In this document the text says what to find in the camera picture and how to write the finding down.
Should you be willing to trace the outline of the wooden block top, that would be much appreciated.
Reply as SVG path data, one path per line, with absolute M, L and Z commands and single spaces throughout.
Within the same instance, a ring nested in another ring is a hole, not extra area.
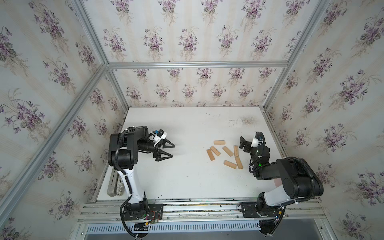
M 223 140 L 216 140 L 214 141 L 214 145 L 225 145 L 226 144 L 226 141 L 223 141 Z

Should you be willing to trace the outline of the wooden block engraved text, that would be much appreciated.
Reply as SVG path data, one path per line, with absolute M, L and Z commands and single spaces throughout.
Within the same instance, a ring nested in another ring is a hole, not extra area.
M 216 155 L 216 156 L 220 156 L 221 153 L 219 152 L 219 150 L 215 147 L 215 146 L 211 146 L 210 147 L 210 150 Z

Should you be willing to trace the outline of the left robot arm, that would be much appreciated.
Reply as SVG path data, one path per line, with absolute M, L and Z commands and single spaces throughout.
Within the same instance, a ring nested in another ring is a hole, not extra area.
M 156 162 L 173 158 L 164 149 L 175 148 L 176 145 L 167 139 L 167 133 L 160 129 L 149 131 L 148 127 L 128 127 L 121 133 L 110 137 L 108 164 L 120 176 L 127 199 L 119 209 L 120 218 L 126 232 L 136 240 L 146 237 L 146 233 L 131 230 L 127 221 L 146 220 L 139 224 L 139 230 L 162 218 L 162 204 L 149 204 L 144 189 L 141 187 L 135 165 L 139 161 L 139 153 L 152 154 Z

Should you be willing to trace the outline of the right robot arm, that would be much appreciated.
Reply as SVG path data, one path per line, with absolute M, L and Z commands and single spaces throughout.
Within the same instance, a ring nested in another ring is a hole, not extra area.
M 305 159 L 285 157 L 270 162 L 270 148 L 262 132 L 256 132 L 251 141 L 240 137 L 240 149 L 250 154 L 249 172 L 257 180 L 280 180 L 275 189 L 262 192 L 254 202 L 242 202 L 238 210 L 244 218 L 260 218 L 260 233 L 272 236 L 288 205 L 320 197 L 324 186 Z

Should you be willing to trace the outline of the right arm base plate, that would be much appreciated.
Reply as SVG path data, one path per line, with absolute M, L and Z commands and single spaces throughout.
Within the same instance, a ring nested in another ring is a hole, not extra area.
M 242 202 L 237 210 L 244 218 L 278 218 L 285 213 L 283 207 L 271 207 L 265 203 Z

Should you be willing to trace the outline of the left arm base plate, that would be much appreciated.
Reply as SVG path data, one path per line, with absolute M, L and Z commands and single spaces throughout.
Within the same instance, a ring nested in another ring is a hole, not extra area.
M 130 204 L 123 207 L 122 216 L 125 221 L 146 221 L 157 223 L 163 218 L 163 204 Z

